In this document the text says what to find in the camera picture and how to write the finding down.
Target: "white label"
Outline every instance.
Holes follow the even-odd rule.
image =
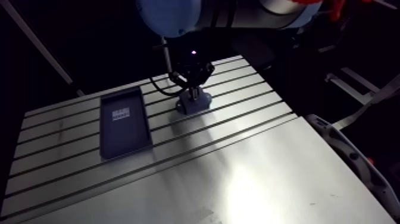
[[[129,107],[122,108],[122,109],[119,109],[119,110],[114,110],[112,112],[112,120],[113,121],[124,119],[124,118],[129,117],[129,116],[130,116]]]

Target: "metal frame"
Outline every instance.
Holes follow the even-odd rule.
[[[400,89],[400,74],[394,77],[388,84],[386,84],[386,86],[379,89],[371,82],[369,82],[367,79],[363,78],[362,76],[360,76],[353,70],[349,69],[348,67],[344,67],[341,70],[371,91],[368,92],[367,94],[362,95],[361,93],[359,93],[357,90],[355,90],[353,87],[348,85],[346,82],[344,82],[334,74],[329,73],[327,75],[325,79],[326,82],[331,81],[332,83],[343,89],[350,96],[352,96],[362,104],[362,107],[357,112],[333,124],[333,127],[335,127],[337,130],[341,130],[351,125],[354,121],[356,121],[356,119],[358,119],[362,114],[364,114],[364,112],[373,104],[378,104],[384,99],[393,97],[394,95],[396,95],[397,90]]]

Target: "dark tray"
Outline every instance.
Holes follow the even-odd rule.
[[[101,97],[100,155],[111,159],[152,145],[143,95],[130,88]]]

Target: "cable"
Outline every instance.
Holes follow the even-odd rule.
[[[166,91],[162,90],[162,89],[154,82],[153,77],[150,77],[149,79],[150,79],[150,82],[153,84],[153,86],[155,87],[156,90],[158,90],[160,93],[162,93],[162,94],[164,94],[164,95],[166,95],[166,96],[169,96],[169,97],[179,97],[179,95],[180,95],[182,92],[184,92],[185,90],[188,89],[188,87],[184,87],[184,88],[182,88],[182,89],[180,89],[180,90],[178,90],[178,91],[176,91],[176,92],[166,92]]]

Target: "slotted table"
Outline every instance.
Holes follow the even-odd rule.
[[[192,116],[147,80],[27,112],[2,223],[394,223],[246,60],[213,64],[210,109]],[[100,96],[133,86],[154,146],[104,161]]]

